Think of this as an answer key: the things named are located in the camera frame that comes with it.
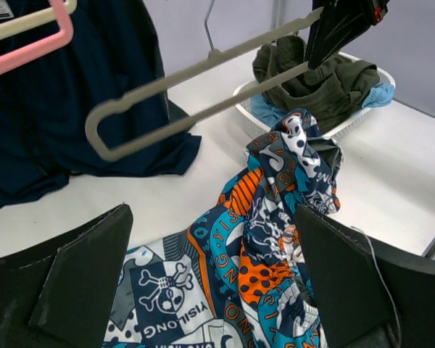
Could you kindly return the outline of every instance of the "white plastic basket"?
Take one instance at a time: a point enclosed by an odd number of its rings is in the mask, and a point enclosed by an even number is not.
[[[354,57],[350,54],[340,53],[342,56],[350,58],[352,61],[360,60],[357,57]],[[395,80],[393,77],[388,74],[387,71],[377,68],[378,75],[380,76],[380,82],[390,83],[396,87]],[[233,95],[237,95],[243,91],[246,91],[252,87],[257,85],[257,81],[253,80],[247,83],[244,83],[237,87],[237,89],[233,92]],[[270,130],[270,127],[258,120],[255,116],[253,116],[250,100],[247,99],[242,103],[239,103],[235,106],[239,111],[238,121],[240,126],[244,129],[245,133],[251,136],[252,138],[256,138],[261,136],[264,133],[267,133]],[[323,134],[323,136],[329,138],[335,138],[336,140],[340,139],[344,134],[351,131],[353,128],[357,127],[366,116],[369,116],[372,112],[374,112],[375,108],[366,107],[365,109],[361,109],[360,111],[354,113],[350,118],[346,119],[340,125],[337,125],[334,129],[331,129],[329,132]]]

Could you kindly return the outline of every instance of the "light blue fabric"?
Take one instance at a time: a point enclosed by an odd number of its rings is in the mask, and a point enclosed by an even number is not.
[[[392,102],[394,86],[390,83],[379,83],[373,87],[362,102],[365,107],[385,107]]]
[[[250,99],[250,107],[252,108],[253,116],[271,128],[287,116],[286,112],[271,104],[261,94],[253,96]]]

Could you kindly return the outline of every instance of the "gray plastic hanger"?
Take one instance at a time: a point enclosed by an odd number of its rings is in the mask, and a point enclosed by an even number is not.
[[[204,27],[207,33],[208,41],[210,43],[211,51],[206,60],[203,60],[191,67],[187,67],[184,70],[175,72],[165,78],[160,78],[151,83],[146,84],[133,89],[125,93],[120,99],[107,100],[96,107],[94,107],[88,114],[86,120],[86,136],[88,142],[95,149],[96,153],[105,161],[114,162],[123,157],[128,156],[134,152],[145,149],[152,144],[161,141],[165,138],[173,136],[174,134],[184,132],[196,123],[203,121],[204,119],[213,116],[235,104],[242,102],[256,94],[260,94],[268,89],[281,85],[285,81],[288,81],[308,70],[307,62],[298,65],[286,72],[283,72],[274,78],[271,78],[258,86],[244,91],[236,96],[226,99],[220,103],[217,103],[197,114],[183,118],[162,128],[154,130],[144,136],[140,136],[137,139],[133,139],[127,143],[119,145],[113,149],[109,149],[103,142],[102,138],[98,134],[97,127],[99,123],[113,114],[120,114],[129,110],[134,104],[142,102],[143,100],[165,91],[170,87],[176,86],[194,76],[197,76],[205,71],[208,71],[222,63],[235,59],[242,54],[245,54],[253,49],[257,49],[264,44],[274,41],[282,36],[297,32],[298,30],[306,29],[310,27],[315,21],[319,20],[320,14],[323,11],[323,7],[318,8],[308,14],[305,18],[298,18],[285,25],[282,25],[276,29],[270,30],[256,38],[252,38],[238,46],[232,47],[227,51],[221,52],[215,49],[211,40],[210,32],[208,29],[207,21],[210,16],[214,0],[211,1],[210,8],[208,9],[207,16],[204,21]]]

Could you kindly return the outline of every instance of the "pink hanger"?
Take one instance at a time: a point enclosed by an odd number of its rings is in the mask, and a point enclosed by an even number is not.
[[[29,63],[34,59],[40,58],[71,42],[74,28],[71,18],[66,12],[65,3],[63,0],[49,0],[49,3],[55,12],[59,26],[58,33],[0,56],[0,75]]]

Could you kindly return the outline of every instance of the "crossbones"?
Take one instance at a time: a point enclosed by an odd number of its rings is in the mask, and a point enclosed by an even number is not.
[[[157,287],[149,296],[141,297],[138,301],[149,312],[153,311],[155,303],[157,308],[165,314],[174,312],[174,305],[179,308],[183,304],[183,290],[192,290],[194,287],[190,273],[185,278],[183,277],[183,274],[186,272],[187,267],[182,263],[175,265],[174,275],[167,275],[161,278],[152,276],[148,270],[142,270],[138,284],[145,286],[153,283]]]

